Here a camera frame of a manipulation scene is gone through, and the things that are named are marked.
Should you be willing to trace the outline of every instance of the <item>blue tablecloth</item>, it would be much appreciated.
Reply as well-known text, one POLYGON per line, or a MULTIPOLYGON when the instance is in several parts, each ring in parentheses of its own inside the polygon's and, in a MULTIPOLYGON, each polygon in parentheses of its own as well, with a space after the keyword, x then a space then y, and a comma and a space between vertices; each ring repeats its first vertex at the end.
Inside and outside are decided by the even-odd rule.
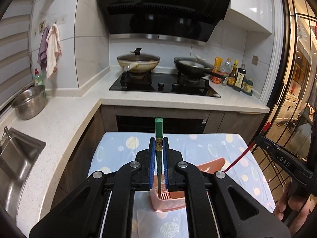
MULTIPOLYGON (((183 159, 194 165, 219 157, 226 159, 226 169, 246 148, 238 134, 166 134, 171 149, 182 153, 183 159)), ((107 132, 94 154, 89 175, 101 170, 105 174, 117 171, 133 161, 136 153, 149 147, 153 133, 107 132)), ((249 152, 227 174, 256 198, 270 212, 275 208, 267 181, 253 155, 249 152)), ((186 209, 156 213, 151 209, 150 193, 136 192, 132 223, 132 238, 188 237, 186 209)))

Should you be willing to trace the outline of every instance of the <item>kitchen sink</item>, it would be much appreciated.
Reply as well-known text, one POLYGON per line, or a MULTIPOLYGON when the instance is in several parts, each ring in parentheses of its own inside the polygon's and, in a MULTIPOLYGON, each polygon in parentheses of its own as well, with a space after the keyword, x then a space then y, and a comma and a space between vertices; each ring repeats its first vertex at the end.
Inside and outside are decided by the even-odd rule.
POLYGON ((10 128, 0 147, 0 201, 12 220, 28 174, 46 143, 10 128))

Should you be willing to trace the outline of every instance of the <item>metal colander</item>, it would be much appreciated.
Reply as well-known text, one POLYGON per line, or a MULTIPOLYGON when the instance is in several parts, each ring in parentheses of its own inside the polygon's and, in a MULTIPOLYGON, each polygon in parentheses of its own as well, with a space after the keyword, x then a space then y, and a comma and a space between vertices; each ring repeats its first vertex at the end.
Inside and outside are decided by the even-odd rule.
POLYGON ((26 89, 12 102, 17 115, 22 120, 28 120, 38 115, 45 106, 45 86, 39 85, 26 89))

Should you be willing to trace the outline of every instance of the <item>towel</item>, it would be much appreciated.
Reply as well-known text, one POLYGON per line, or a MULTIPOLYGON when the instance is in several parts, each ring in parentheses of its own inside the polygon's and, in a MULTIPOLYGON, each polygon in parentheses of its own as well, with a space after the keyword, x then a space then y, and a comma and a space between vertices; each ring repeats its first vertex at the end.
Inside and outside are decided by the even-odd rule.
POLYGON ((46 38, 46 78, 49 79, 57 70, 57 58, 61 54, 59 31, 56 24, 53 24, 46 38))
POLYGON ((41 66, 42 71, 46 70, 46 49, 47 49, 47 42, 46 38, 49 34, 49 28, 46 27, 43 31, 41 43, 40 43, 40 49, 39 49, 39 55, 37 57, 37 62, 41 66))

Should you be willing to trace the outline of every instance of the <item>gas stove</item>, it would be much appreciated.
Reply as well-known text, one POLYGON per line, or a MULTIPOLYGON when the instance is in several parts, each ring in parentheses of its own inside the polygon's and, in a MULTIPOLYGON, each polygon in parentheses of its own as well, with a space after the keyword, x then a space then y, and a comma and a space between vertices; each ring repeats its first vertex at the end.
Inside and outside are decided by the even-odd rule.
POLYGON ((143 74, 123 72, 109 90, 147 91, 221 97, 209 86, 208 80, 190 79, 181 73, 175 75, 152 72, 143 74))

